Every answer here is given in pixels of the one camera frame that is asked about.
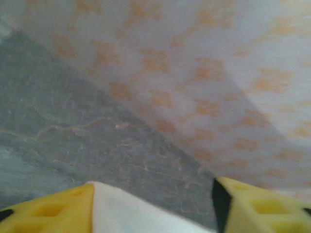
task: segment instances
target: white fabric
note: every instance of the white fabric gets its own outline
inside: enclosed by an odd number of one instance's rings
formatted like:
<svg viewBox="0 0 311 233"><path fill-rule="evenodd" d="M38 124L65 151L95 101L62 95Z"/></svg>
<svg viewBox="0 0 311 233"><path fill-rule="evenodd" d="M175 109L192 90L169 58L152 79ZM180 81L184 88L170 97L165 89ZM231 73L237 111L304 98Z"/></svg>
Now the white fabric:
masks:
<svg viewBox="0 0 311 233"><path fill-rule="evenodd" d="M119 188L92 182L93 233L214 233Z"/></svg>

